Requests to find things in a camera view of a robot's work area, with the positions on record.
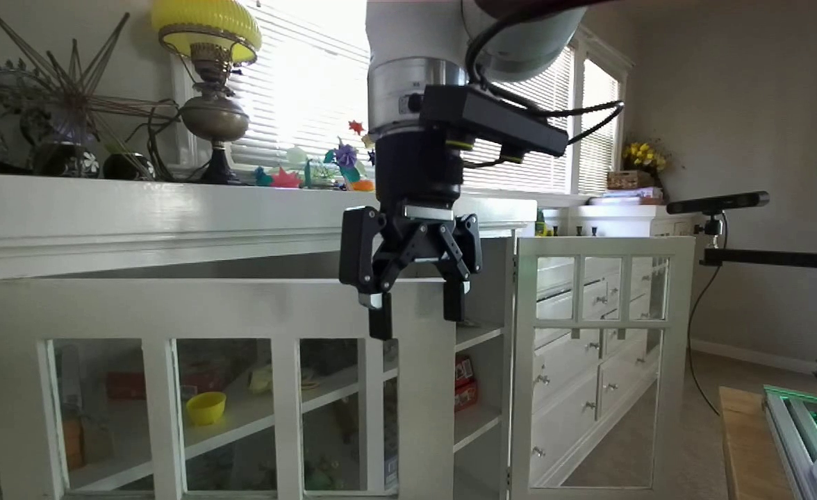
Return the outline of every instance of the window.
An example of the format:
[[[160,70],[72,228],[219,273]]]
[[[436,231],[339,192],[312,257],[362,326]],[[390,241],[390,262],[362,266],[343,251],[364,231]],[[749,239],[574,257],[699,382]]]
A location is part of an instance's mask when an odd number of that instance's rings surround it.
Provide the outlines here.
[[[246,3],[262,21],[260,60],[246,67],[230,85],[251,113],[251,131],[233,144],[237,164],[278,164],[290,148],[322,155],[347,134],[351,120],[367,123],[364,0],[265,0]],[[624,98],[624,63],[593,37],[575,37],[550,70],[508,84],[511,91],[542,107],[575,107]],[[571,137],[600,123],[608,110],[581,120],[554,120]],[[621,123],[613,123],[571,148],[568,155],[526,155],[522,164],[468,170],[469,189],[507,192],[578,192],[606,187],[606,170],[618,166]],[[489,160],[499,144],[479,141],[472,160]]]

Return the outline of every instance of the lamp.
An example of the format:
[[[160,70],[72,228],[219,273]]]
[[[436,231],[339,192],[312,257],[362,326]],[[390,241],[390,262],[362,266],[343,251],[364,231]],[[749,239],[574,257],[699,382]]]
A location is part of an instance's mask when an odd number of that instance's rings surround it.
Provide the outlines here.
[[[204,184],[228,184],[230,166],[223,141],[233,141],[249,131],[249,113],[228,101],[233,91],[226,85],[230,73],[254,63],[262,46],[262,31],[251,12],[237,0],[155,0],[151,12],[160,42],[193,60],[193,81],[200,98],[185,107],[185,126],[211,141],[208,170]]]

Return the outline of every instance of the yellow lamp shade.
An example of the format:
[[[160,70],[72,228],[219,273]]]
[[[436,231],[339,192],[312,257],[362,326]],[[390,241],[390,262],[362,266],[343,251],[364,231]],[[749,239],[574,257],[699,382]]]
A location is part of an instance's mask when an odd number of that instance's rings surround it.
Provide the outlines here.
[[[237,0],[155,0],[151,12],[160,39],[190,59],[196,44],[223,46],[233,63],[255,60],[262,31]]]

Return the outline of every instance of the yellow cup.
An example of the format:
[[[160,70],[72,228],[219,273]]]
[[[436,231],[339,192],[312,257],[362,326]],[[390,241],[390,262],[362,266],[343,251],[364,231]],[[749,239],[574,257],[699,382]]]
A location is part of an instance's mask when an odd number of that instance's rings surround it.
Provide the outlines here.
[[[226,413],[223,391],[204,391],[187,399],[187,419],[193,426],[219,426],[223,413]]]

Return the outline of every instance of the glass cabinet door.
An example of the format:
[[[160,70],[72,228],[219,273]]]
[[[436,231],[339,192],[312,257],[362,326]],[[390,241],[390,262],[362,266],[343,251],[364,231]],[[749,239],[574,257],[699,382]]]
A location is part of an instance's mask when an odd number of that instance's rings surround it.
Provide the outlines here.
[[[693,251],[521,239],[511,496],[674,496]]]
[[[4,495],[449,500],[439,284],[401,280],[392,323],[399,349],[335,280],[0,280]]]

